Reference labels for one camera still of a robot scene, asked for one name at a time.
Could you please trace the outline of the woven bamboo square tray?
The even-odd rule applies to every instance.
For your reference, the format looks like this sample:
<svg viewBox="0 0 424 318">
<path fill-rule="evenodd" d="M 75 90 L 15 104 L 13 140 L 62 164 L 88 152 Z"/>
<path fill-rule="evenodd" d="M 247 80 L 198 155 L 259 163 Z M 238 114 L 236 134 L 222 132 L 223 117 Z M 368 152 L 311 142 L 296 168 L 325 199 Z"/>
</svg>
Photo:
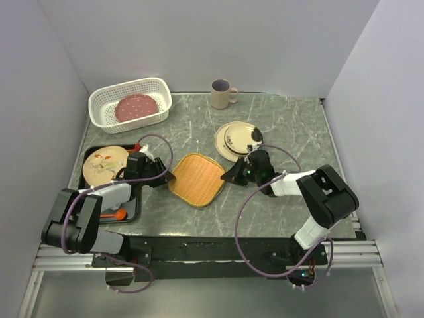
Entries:
<svg viewBox="0 0 424 318">
<path fill-rule="evenodd" d="M 209 205 L 225 184 L 221 179 L 224 167 L 200 153 L 184 156 L 172 173 L 176 178 L 168 184 L 168 189 L 194 207 Z"/>
</svg>

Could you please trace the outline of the pink dotted scalloped plate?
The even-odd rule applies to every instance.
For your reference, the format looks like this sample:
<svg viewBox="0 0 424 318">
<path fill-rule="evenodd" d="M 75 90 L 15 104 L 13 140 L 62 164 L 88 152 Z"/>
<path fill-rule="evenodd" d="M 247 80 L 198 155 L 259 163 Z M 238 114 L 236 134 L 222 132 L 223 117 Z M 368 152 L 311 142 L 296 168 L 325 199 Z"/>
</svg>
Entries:
<svg viewBox="0 0 424 318">
<path fill-rule="evenodd" d="M 120 100 L 115 107 L 118 122 L 140 119 L 158 112 L 157 102 L 145 94 L 129 95 Z"/>
</svg>

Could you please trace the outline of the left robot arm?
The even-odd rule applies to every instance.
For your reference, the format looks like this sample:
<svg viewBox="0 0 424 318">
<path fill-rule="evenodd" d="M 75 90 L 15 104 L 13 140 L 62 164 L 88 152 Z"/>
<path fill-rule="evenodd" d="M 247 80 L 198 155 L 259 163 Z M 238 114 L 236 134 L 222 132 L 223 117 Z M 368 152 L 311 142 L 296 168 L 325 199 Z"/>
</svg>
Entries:
<svg viewBox="0 0 424 318">
<path fill-rule="evenodd" d="M 101 213 L 138 197 L 143 186 L 156 188 L 176 179 L 162 160 L 134 152 L 118 178 L 89 189 L 62 189 L 41 233 L 43 244 L 66 254 L 93 252 Z"/>
</svg>

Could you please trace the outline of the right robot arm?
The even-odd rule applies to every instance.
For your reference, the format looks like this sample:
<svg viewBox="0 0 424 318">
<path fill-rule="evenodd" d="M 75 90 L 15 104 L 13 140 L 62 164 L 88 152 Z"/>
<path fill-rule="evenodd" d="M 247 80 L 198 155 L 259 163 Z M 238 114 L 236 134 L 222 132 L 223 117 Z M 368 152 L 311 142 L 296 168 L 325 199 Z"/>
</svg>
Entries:
<svg viewBox="0 0 424 318">
<path fill-rule="evenodd" d="M 268 197 L 303 198 L 310 216 L 290 238 L 290 256 L 298 264 L 305 264 L 313 256 L 314 244 L 359 208 L 356 194 L 332 166 L 325 164 L 307 172 L 276 172 L 265 150 L 239 158 L 221 179 L 238 186 L 255 183 Z"/>
</svg>

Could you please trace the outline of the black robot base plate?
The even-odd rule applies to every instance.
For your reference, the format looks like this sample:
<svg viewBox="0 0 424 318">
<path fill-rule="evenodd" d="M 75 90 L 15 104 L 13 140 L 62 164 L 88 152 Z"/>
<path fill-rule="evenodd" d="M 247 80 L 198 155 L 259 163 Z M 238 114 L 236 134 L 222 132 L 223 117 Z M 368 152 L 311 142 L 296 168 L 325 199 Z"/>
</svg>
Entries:
<svg viewBox="0 0 424 318">
<path fill-rule="evenodd" d="M 94 267 L 130 267 L 132 272 L 106 274 L 112 286 L 171 279 L 286 279 L 303 287 L 318 282 L 316 272 L 332 266 L 334 243 L 326 239 L 311 253 L 294 252 L 290 238 L 281 237 L 146 237 L 124 239 L 120 253 L 107 258 L 96 253 Z"/>
</svg>

